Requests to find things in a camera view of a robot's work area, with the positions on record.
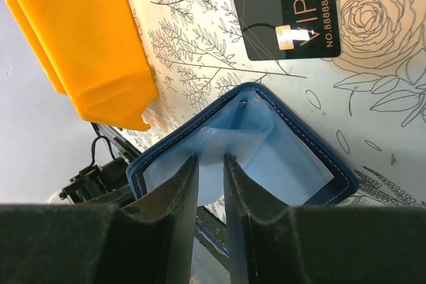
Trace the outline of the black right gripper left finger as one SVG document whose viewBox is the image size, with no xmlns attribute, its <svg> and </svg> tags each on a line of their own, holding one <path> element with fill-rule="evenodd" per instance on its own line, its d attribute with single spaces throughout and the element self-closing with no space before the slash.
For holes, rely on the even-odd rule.
<svg viewBox="0 0 426 284">
<path fill-rule="evenodd" d="M 124 208 L 1 206 L 2 283 L 188 283 L 198 159 Z"/>
</svg>

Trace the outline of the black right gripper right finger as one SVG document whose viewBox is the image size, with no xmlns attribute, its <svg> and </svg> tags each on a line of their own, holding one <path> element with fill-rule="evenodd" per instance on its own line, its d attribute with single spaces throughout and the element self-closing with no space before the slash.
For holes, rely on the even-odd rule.
<svg viewBox="0 0 426 284">
<path fill-rule="evenodd" d="M 424 283 L 425 210 L 289 206 L 224 158 L 233 283 Z"/>
</svg>

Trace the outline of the blue leather card holder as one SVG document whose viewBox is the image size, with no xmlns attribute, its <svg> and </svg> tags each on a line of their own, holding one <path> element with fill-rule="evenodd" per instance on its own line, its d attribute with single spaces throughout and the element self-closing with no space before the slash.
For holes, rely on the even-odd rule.
<svg viewBox="0 0 426 284">
<path fill-rule="evenodd" d="M 135 198 L 171 178 L 191 156 L 199 161 L 198 205 L 224 193 L 224 157 L 292 206 L 338 204 L 359 182 L 329 146 L 272 91 L 246 82 L 223 94 L 134 160 L 126 176 Z"/>
</svg>

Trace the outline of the black VIP card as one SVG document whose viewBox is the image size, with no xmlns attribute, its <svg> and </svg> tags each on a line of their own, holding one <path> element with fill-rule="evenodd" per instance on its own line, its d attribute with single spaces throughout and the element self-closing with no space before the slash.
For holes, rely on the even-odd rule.
<svg viewBox="0 0 426 284">
<path fill-rule="evenodd" d="M 336 0 L 234 0 L 252 61 L 324 59 L 341 53 Z"/>
</svg>

